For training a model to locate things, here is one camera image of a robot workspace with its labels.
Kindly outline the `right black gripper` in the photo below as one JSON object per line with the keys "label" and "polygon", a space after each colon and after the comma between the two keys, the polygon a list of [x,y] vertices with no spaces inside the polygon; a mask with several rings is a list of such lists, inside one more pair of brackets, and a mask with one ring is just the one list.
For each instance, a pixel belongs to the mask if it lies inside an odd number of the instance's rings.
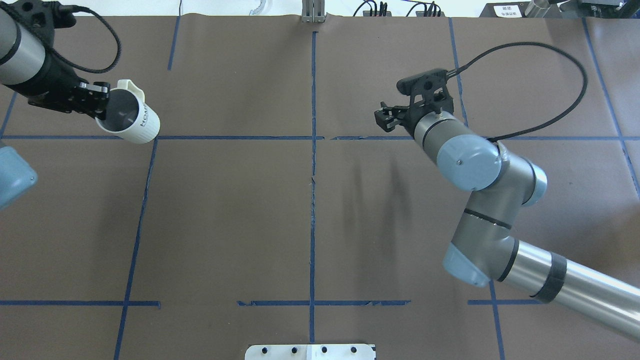
{"label": "right black gripper", "polygon": [[412,138],[415,137],[416,126],[426,114],[426,106],[418,105],[387,105],[380,102],[380,108],[374,111],[375,123],[384,130],[392,132],[396,126],[402,126]]}

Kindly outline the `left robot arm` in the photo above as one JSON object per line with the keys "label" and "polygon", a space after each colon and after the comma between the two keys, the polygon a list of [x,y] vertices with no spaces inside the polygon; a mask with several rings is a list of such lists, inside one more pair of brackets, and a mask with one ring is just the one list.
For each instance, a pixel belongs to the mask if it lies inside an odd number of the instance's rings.
{"label": "left robot arm", "polygon": [[117,35],[116,55],[103,69],[91,69],[66,59],[54,48],[55,30],[76,25],[76,13],[92,14],[88,7],[58,1],[18,0],[1,3],[1,84],[24,96],[29,105],[103,120],[110,98],[107,82],[90,83],[80,70],[103,74],[118,63],[122,44]]}

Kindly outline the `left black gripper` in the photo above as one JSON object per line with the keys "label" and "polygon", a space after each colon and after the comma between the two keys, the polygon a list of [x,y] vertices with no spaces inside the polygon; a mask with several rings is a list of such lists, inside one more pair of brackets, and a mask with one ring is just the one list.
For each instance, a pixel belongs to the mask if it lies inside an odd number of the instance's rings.
{"label": "left black gripper", "polygon": [[87,83],[56,50],[20,51],[23,66],[31,78],[20,84],[20,95],[29,104],[58,112],[74,111],[105,120],[111,84]]}

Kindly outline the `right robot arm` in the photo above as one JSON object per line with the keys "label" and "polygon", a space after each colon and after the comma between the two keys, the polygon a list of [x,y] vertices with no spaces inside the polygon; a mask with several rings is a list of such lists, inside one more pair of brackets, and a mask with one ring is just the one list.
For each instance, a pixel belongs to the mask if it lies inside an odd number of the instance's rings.
{"label": "right robot arm", "polygon": [[374,113],[384,131],[404,126],[441,175],[470,197],[442,265],[466,284],[490,281],[586,316],[633,341],[639,340],[639,289],[511,235],[522,207],[546,193],[546,173],[500,141],[477,135],[443,109],[414,118],[409,105],[381,103]]}

